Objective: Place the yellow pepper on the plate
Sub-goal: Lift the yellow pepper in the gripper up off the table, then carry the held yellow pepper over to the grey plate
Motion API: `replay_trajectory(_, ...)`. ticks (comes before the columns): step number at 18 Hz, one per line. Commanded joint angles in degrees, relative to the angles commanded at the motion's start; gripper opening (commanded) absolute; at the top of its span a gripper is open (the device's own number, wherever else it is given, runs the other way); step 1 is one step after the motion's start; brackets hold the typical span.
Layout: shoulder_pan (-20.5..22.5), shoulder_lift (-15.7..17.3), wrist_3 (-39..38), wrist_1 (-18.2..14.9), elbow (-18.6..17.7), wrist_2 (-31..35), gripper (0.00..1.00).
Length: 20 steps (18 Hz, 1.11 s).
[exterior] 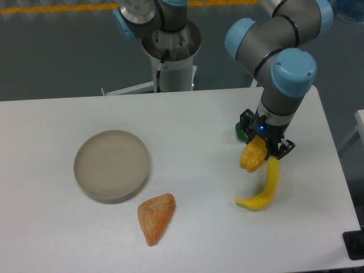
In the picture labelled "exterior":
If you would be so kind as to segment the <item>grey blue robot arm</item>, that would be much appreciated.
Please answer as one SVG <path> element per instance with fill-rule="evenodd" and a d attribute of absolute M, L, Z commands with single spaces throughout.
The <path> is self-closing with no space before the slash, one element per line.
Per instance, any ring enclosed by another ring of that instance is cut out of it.
<path fill-rule="evenodd" d="M 271 15 L 259 24 L 236 21 L 224 45 L 230 56 L 263 87 L 256 111 L 245 110 L 239 131 L 247 141 L 261 137 L 266 156 L 281 159 L 294 143 L 284 134 L 316 77 L 314 58 L 300 46 L 328 31 L 333 10 L 328 1 L 262 1 Z M 201 34 L 187 18 L 187 1 L 121 1 L 113 10 L 121 33 L 140 40 L 151 59 L 154 91 L 192 89 L 192 61 Z"/>

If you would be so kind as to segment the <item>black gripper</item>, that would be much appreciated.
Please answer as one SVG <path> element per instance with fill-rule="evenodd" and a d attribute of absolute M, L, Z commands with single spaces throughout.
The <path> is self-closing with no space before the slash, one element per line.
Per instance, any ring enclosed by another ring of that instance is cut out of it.
<path fill-rule="evenodd" d="M 275 114 L 265 107 L 258 107 L 255 112 L 246 109 L 240 115 L 239 124 L 246 139 L 257 135 L 265 140 L 275 159 L 282 159 L 295 148 L 293 141 L 283 139 L 287 128 L 286 115 Z"/>

